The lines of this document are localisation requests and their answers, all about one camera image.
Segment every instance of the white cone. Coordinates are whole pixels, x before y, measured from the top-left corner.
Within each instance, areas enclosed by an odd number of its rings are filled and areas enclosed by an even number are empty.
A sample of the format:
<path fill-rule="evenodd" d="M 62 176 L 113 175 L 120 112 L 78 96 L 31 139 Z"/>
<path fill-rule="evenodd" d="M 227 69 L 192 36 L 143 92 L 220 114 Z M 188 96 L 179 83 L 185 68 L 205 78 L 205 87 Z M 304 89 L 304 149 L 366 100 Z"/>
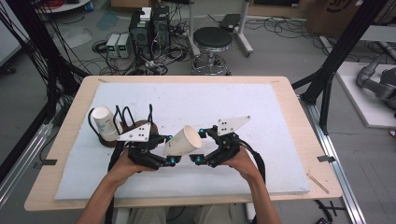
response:
<path fill-rule="evenodd" d="M 202 139 L 191 126 L 186 125 L 165 144 L 164 154 L 167 156 L 183 156 L 202 147 Z"/>

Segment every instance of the black clamp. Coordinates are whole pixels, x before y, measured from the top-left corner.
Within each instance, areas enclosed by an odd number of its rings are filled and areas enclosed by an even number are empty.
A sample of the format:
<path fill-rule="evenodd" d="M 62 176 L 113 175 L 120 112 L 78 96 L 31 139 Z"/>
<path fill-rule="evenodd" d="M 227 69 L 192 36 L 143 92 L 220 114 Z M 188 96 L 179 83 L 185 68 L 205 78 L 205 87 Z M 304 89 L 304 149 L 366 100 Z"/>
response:
<path fill-rule="evenodd" d="M 318 157 L 318 161 L 323 162 L 323 161 L 328 161 L 329 163 L 334 162 L 335 158 L 334 157 L 330 157 L 328 155 L 324 155 L 324 156 L 319 156 Z"/>
<path fill-rule="evenodd" d="M 222 136 L 218 135 L 218 126 L 213 125 L 211 129 L 200 129 L 198 134 L 201 138 L 206 138 L 206 134 L 212 137 L 218 149 L 214 150 L 207 156 L 204 154 L 192 154 L 190 160 L 195 162 L 196 165 L 208 165 L 210 167 L 216 167 L 230 158 L 234 157 L 239 152 L 240 144 L 239 136 L 236 133 L 228 133 Z"/>
<path fill-rule="evenodd" d="M 154 170 L 164 166 L 175 166 L 176 163 L 180 162 L 181 156 L 163 158 L 150 152 L 159 144 L 165 140 L 168 142 L 171 138 L 171 135 L 152 134 L 147 142 L 129 142 L 125 145 L 128 148 L 128 158 L 136 164 L 147 166 Z"/>

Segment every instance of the cardboard box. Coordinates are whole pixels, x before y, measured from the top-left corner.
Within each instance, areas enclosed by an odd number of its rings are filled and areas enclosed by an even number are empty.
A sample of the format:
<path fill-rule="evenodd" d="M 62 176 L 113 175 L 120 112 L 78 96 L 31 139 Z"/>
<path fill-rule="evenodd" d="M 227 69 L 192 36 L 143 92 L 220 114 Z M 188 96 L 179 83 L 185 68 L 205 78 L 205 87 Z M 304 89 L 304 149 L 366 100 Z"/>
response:
<path fill-rule="evenodd" d="M 316 1 L 310 8 L 305 27 L 309 33 L 339 37 L 360 8 L 358 0 Z"/>
<path fill-rule="evenodd" d="M 155 7 L 161 0 L 110 0 L 112 7 Z"/>

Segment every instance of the black stool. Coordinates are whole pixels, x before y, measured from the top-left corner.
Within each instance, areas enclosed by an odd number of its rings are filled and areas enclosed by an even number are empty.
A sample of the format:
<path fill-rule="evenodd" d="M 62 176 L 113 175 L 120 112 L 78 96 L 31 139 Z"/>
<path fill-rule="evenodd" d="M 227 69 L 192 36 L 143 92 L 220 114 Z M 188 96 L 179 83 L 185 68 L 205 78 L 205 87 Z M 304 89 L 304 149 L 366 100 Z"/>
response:
<path fill-rule="evenodd" d="M 219 27 L 204 27 L 196 30 L 192 40 L 201 54 L 192 59 L 192 69 L 206 75 L 227 72 L 227 65 L 222 57 L 214 52 L 224 51 L 231 46 L 231 34 Z"/>

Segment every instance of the wooden table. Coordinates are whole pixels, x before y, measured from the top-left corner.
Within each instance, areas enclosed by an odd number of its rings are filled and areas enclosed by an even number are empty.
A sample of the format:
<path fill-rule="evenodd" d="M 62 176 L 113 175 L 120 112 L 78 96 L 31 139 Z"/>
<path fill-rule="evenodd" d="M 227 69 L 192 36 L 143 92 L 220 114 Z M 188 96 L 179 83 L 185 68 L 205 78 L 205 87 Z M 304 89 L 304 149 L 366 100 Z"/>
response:
<path fill-rule="evenodd" d="M 43 166 L 26 200 L 28 211 L 79 209 L 85 207 L 87 200 L 54 200 L 62 178 L 64 165 L 73 146 L 87 111 L 100 83 L 262 83 L 271 84 L 276 94 L 284 119 L 288 124 L 290 136 L 304 167 L 311 191 L 306 194 L 272 195 L 271 199 L 303 200 L 341 197 L 341 187 L 327 162 L 319 162 L 323 156 L 311 125 L 301 108 L 289 81 L 285 77 L 86 77 L 70 107 L 64 123 L 47 157 L 57 160 L 54 166 Z M 210 203 L 250 203 L 251 196 L 210 196 L 161 199 L 121 199 L 117 207 L 144 207 L 163 205 L 194 205 Z"/>

